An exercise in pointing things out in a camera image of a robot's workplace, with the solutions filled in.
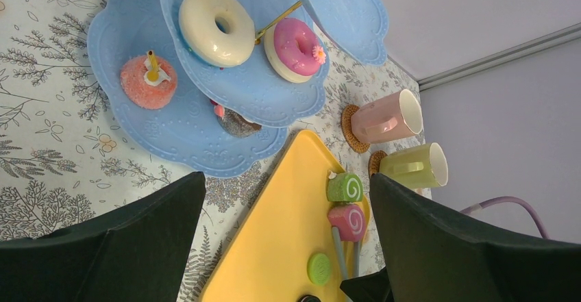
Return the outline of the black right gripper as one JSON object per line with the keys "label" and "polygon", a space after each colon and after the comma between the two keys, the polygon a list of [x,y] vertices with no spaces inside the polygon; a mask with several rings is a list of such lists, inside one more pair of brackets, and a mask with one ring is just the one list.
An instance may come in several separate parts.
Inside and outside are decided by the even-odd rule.
{"label": "black right gripper", "polygon": [[353,302],[394,301],[386,267],[370,275],[344,280],[340,289]]}

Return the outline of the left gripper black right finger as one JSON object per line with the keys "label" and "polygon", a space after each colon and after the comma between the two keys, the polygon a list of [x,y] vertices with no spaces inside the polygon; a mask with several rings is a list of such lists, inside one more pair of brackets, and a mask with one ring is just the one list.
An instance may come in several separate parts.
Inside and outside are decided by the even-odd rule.
{"label": "left gripper black right finger", "polygon": [[382,174],[370,204],[396,301],[579,301],[580,245],[461,214]]}

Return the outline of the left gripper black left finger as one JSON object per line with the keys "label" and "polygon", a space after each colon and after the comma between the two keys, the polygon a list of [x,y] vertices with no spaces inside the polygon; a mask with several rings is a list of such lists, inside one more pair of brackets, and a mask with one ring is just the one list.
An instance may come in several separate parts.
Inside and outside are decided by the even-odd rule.
{"label": "left gripper black left finger", "polygon": [[206,195],[190,173],[40,238],[1,243],[2,301],[175,301]]}

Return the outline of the pink swirl roll cake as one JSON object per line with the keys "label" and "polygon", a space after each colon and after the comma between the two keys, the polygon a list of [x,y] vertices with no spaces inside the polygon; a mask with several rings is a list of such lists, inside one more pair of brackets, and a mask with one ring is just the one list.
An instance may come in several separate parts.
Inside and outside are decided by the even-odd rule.
{"label": "pink swirl roll cake", "polygon": [[349,203],[333,207],[327,218],[331,226],[338,229],[341,241],[358,242],[364,238],[367,223],[359,205]]}

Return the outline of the green ceramic mug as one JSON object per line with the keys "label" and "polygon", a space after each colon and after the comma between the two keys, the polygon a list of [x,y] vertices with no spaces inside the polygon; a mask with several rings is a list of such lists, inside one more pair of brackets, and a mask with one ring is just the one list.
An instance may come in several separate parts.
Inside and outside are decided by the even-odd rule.
{"label": "green ceramic mug", "polygon": [[385,156],[379,172],[412,190],[446,186],[449,180],[447,158],[437,142]]}

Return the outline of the green swirl roll cake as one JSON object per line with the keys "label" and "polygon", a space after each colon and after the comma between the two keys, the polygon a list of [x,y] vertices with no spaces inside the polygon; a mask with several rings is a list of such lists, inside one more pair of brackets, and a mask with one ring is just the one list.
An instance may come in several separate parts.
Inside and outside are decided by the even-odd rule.
{"label": "green swirl roll cake", "polygon": [[334,173],[328,175],[326,197],[329,202],[354,203],[362,201],[363,186],[355,173]]}

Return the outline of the yellow serving tray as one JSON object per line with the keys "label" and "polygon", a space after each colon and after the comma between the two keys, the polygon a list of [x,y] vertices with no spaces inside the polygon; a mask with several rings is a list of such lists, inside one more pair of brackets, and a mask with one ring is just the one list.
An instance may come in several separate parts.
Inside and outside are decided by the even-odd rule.
{"label": "yellow serving tray", "polygon": [[[326,198],[330,172],[344,168],[315,132],[301,130],[224,251],[200,301],[297,301],[305,294],[345,301],[327,219],[333,207]],[[308,278],[313,253],[331,261],[324,286]]]}

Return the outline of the pink ceramic mug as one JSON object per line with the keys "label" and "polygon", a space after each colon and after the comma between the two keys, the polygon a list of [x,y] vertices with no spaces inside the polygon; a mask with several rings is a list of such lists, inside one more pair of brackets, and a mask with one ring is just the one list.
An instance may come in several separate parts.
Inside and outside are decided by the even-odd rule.
{"label": "pink ceramic mug", "polygon": [[354,136],[367,144],[409,138],[423,130],[420,103],[409,89],[367,103],[350,119]]}

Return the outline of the chocolate swirl roll cake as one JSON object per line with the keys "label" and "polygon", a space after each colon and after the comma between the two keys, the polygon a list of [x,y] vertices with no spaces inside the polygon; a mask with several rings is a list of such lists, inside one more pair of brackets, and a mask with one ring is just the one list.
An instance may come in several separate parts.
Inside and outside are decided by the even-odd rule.
{"label": "chocolate swirl roll cake", "polygon": [[214,101],[211,102],[219,123],[228,134],[237,138],[246,138],[262,129],[261,125],[248,121],[237,112],[227,109]]}

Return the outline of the red sugared pastry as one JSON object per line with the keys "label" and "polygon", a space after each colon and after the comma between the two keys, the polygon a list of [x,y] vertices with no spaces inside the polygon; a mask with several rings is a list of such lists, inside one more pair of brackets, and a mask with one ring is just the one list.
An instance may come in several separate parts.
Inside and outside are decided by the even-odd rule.
{"label": "red sugared pastry", "polygon": [[158,110],[173,98],[178,76],[167,60],[148,51],[122,66],[120,81],[130,101],[148,110]]}

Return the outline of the blue three-tier cake stand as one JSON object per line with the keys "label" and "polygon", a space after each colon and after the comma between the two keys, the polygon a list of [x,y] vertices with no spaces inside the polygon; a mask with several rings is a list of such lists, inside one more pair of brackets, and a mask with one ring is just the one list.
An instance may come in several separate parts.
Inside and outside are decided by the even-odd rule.
{"label": "blue three-tier cake stand", "polygon": [[[220,69],[189,50],[178,26],[183,0],[109,0],[88,31],[88,58],[120,126],[140,146],[213,177],[228,178],[278,152],[287,129],[325,104],[324,64],[306,83],[292,84],[271,67],[264,49],[254,48],[240,66]],[[341,50],[362,64],[386,61],[382,44],[388,29],[380,0],[237,0],[257,26],[264,26],[291,4],[294,17],[318,25]],[[170,103],[147,110],[129,100],[121,87],[122,66],[154,51],[177,72]],[[262,129],[246,138],[228,134],[212,102],[231,109]]]}

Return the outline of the pink sprinkled donut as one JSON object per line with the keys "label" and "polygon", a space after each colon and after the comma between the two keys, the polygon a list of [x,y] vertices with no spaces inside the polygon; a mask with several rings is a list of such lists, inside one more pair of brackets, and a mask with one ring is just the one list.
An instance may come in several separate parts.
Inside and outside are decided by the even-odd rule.
{"label": "pink sprinkled donut", "polygon": [[284,18],[268,28],[263,42],[271,67],[280,77],[294,84],[310,80],[327,61],[316,34],[296,18]]}

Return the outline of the white glazed donut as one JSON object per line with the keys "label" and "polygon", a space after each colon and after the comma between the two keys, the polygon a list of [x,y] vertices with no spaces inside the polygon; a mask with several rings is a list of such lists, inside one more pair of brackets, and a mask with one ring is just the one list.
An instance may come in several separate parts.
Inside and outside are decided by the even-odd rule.
{"label": "white glazed donut", "polygon": [[237,0],[183,0],[179,25],[187,45],[204,62],[230,68],[254,49],[254,22]]}

